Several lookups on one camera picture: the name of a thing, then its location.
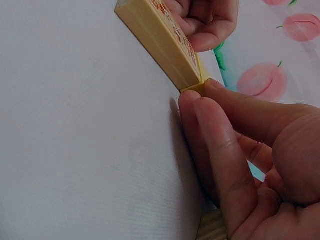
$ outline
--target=skin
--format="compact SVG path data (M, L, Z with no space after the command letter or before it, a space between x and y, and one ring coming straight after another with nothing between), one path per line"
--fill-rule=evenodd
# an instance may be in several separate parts
M179 99L200 181L220 205L230 240L320 237L320 109L232 92L209 79L207 97ZM266 174L255 179L247 159Z
M287 89L287 75L272 62L257 64L243 73L237 91L261 100L277 102Z
M236 29L239 0L163 0L196 52L216 48Z

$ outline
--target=yellow box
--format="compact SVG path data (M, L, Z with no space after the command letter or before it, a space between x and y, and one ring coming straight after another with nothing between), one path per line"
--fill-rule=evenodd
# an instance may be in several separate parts
M118 0L115 13L181 92L203 93L210 76L162 0Z

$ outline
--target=wooden surface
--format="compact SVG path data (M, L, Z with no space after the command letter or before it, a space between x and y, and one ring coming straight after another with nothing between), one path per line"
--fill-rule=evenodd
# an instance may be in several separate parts
M202 216L196 240L227 240L227 229L219 209Z

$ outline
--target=finger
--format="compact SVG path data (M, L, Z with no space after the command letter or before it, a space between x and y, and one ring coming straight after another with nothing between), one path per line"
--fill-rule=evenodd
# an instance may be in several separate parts
M216 101L228 116L234 129L269 147L289 124L317 109L303 104L279 104L230 91L209 79L206 96Z
M212 7L213 0L192 0L188 18L196 19L207 25L213 20Z
M186 18L190 9L190 0L163 0L173 14Z
M194 159L199 180L205 192L218 207L218 195L210 163L210 155L205 139L201 133L196 116L194 103L201 96L194 91L182 93L179 98L179 108L185 138Z
M238 22L239 0L214 0L213 20L190 38L196 52L205 52L216 48L236 29Z
M258 204L256 183L223 109L206 97L197 99L194 107L209 149L228 235L232 236Z
M273 168L272 149L269 146L241 134L237 134L237 139L246 159L250 163L264 174L267 174Z

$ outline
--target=fingernail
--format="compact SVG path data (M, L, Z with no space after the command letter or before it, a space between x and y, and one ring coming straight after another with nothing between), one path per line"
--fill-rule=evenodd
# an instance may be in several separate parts
M210 87L210 88L215 88L215 89L225 89L226 87L223 86L220 82L213 80L211 78L209 78L206 81L206 86Z

